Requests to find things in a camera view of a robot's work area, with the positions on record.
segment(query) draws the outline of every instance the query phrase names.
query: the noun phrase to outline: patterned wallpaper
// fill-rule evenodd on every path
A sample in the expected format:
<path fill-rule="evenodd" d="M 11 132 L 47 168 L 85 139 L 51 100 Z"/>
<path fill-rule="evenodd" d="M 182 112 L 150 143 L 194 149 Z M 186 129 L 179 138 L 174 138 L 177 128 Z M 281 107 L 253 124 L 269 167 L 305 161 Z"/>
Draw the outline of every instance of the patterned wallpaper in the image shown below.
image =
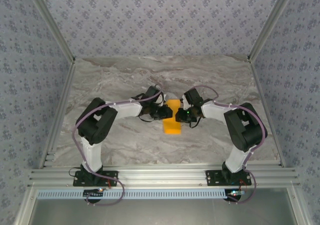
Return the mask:
<path fill-rule="evenodd" d="M 276 0 L 45 0 L 75 57 L 249 54 Z"/>
<path fill-rule="evenodd" d="M 320 0 L 290 0 L 254 62 L 288 166 L 320 224 Z"/>
<path fill-rule="evenodd" d="M 0 0 L 0 224 L 39 165 L 68 62 L 32 0 Z"/>

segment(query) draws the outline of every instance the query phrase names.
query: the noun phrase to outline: gray marble tabletop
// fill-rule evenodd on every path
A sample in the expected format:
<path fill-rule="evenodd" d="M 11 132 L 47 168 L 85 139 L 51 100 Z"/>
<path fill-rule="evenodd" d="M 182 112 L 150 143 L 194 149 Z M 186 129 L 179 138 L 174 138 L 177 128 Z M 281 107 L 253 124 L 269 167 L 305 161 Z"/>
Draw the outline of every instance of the gray marble tabletop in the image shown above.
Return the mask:
<path fill-rule="evenodd" d="M 71 131 L 92 99 L 122 101 L 161 84 L 168 99 L 180 99 L 195 85 L 215 88 L 221 103 L 253 105 L 264 122 L 268 137 L 252 160 L 277 160 L 278 151 L 263 109 L 249 63 L 229 56 L 163 56 L 82 58 L 75 73 L 53 166 L 79 166 L 82 158 Z M 208 89 L 198 89 L 212 98 Z M 116 120 L 102 143 L 104 165 L 213 163 L 226 160 L 233 144 L 227 126 L 202 119 L 191 129 L 182 124 L 180 135 L 163 132 L 162 121 L 143 122 L 137 117 Z"/>

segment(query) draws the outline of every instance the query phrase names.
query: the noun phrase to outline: yellow block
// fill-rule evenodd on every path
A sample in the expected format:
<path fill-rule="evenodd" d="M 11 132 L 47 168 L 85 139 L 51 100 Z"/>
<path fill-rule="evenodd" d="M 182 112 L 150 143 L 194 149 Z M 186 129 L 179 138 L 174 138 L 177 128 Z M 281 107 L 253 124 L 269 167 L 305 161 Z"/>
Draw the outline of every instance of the yellow block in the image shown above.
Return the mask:
<path fill-rule="evenodd" d="M 176 121 L 176 113 L 181 106 L 179 99 L 169 99 L 166 104 L 172 109 L 172 117 L 163 119 L 163 129 L 165 134 L 181 134 L 181 124 Z"/>

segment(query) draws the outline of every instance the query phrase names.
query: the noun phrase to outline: purple cable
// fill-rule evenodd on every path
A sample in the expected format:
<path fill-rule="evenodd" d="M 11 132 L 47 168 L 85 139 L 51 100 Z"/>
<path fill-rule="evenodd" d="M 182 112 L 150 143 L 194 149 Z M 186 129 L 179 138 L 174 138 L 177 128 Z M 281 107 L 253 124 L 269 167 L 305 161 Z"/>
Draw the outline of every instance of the purple cable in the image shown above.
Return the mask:
<path fill-rule="evenodd" d="M 258 124 L 259 124 L 260 127 L 261 127 L 261 130 L 262 130 L 262 139 L 261 139 L 260 143 L 259 143 L 256 147 L 254 147 L 254 148 L 251 149 L 251 152 L 249 152 L 248 156 L 245 158 L 245 160 L 243 161 L 243 164 L 242 164 L 242 169 L 243 169 L 243 171 L 249 173 L 249 174 L 251 175 L 252 179 L 253 179 L 253 184 L 254 184 L 253 192 L 252 192 L 251 195 L 250 195 L 246 200 L 244 200 L 244 201 L 238 201 L 238 200 L 236 200 L 234 197 L 228 196 L 230 199 L 236 201 L 238 204 L 244 204 L 244 203 L 246 203 L 246 202 L 249 202 L 249 201 L 254 197 L 254 195 L 255 195 L 255 193 L 256 193 L 256 190 L 257 190 L 257 181 L 256 181 L 256 178 L 255 178 L 255 176 L 253 175 L 253 173 L 252 173 L 251 171 L 249 171 L 249 170 L 246 169 L 246 164 L 247 164 L 248 160 L 250 159 L 251 155 L 253 154 L 253 151 L 256 150 L 256 149 L 258 149 L 258 148 L 260 148 L 261 145 L 265 142 L 266 132 L 265 132 L 264 124 L 262 123 L 261 119 L 260 119 L 253 111 L 249 110 L 249 109 L 246 108 L 246 107 L 239 106 L 239 105 L 232 105 L 232 104 L 228 105 L 228 104 L 223 104 L 223 103 L 218 103 L 218 102 L 216 102 L 215 100 L 216 100 L 216 98 L 219 97 L 219 95 L 218 95 L 218 93 L 216 92 L 216 90 L 214 90 L 212 87 L 209 87 L 209 86 L 206 86 L 206 85 L 197 85 L 197 86 L 192 87 L 191 89 L 193 89 L 193 88 L 207 88 L 207 89 L 211 89 L 211 90 L 214 91 L 214 92 L 216 93 L 216 95 L 217 95 L 217 96 L 213 99 L 213 103 L 214 103 L 215 105 L 220 106 L 220 107 L 223 107 L 223 108 L 237 108 L 237 109 L 244 110 L 244 111 L 248 112 L 250 115 L 252 115 L 252 116 L 256 119 L 256 121 L 258 122 Z"/>
<path fill-rule="evenodd" d="M 104 105 L 98 106 L 97 108 L 91 110 L 91 111 L 88 112 L 86 115 L 84 115 L 84 117 L 81 118 L 81 119 L 76 123 L 76 125 L 74 126 L 74 128 L 72 129 L 72 139 L 73 139 L 76 147 L 78 148 L 78 150 L 79 150 L 79 152 L 80 152 L 80 154 L 81 154 L 82 159 L 84 160 L 84 163 L 85 163 L 85 165 L 86 165 L 86 168 L 90 171 L 90 173 L 92 173 L 93 175 L 96 175 L 97 177 L 103 178 L 103 179 L 108 179 L 108 180 L 115 181 L 115 182 L 119 183 L 119 184 L 121 185 L 121 187 L 122 187 L 122 194 L 121 194 L 120 198 L 118 198 L 118 200 L 116 200 L 115 202 L 107 203 L 107 204 L 90 203 L 90 202 L 88 201 L 88 198 L 89 198 L 89 197 L 87 197 L 87 198 L 86 198 L 86 202 L 88 203 L 88 205 L 107 207 L 107 206 L 113 206 L 113 205 L 118 204 L 118 203 L 123 199 L 123 197 L 124 197 L 124 195 L 125 195 L 125 186 L 123 185 L 123 183 L 122 183 L 120 180 L 118 180 L 118 179 L 116 179 L 116 178 L 114 178 L 114 177 L 111 177 L 111 176 L 104 176 L 104 175 L 101 175 L 101 174 L 99 174 L 99 173 L 96 173 L 96 172 L 94 172 L 94 171 L 89 167 L 88 162 L 87 162 L 87 159 L 86 159 L 86 156 L 85 156 L 84 152 L 82 151 L 79 143 L 78 143 L 77 140 L 76 140 L 75 133 L 76 133 L 77 128 L 78 128 L 78 127 L 80 126 L 80 124 L 81 124 L 84 120 L 86 120 L 90 115 L 94 114 L 96 111 L 99 111 L 99 110 L 101 110 L 101 109 L 103 109 L 103 108 L 106 108 L 106 107 L 111 106 L 111 105 L 129 104 L 129 103 L 139 103 L 139 102 L 148 101 L 148 100 L 151 100 L 151 99 L 156 98 L 156 97 L 159 96 L 161 93 L 162 93 L 162 89 L 159 89 L 159 92 L 158 92 L 157 94 L 155 94 L 155 95 L 153 95 L 153 96 L 151 96 L 151 97 L 148 97 L 148 98 L 144 98 L 144 99 L 140 99 L 140 100 L 131 99 L 131 100 L 125 100 L 125 101 L 110 102 L 110 103 L 106 103 L 106 104 L 104 104 Z"/>

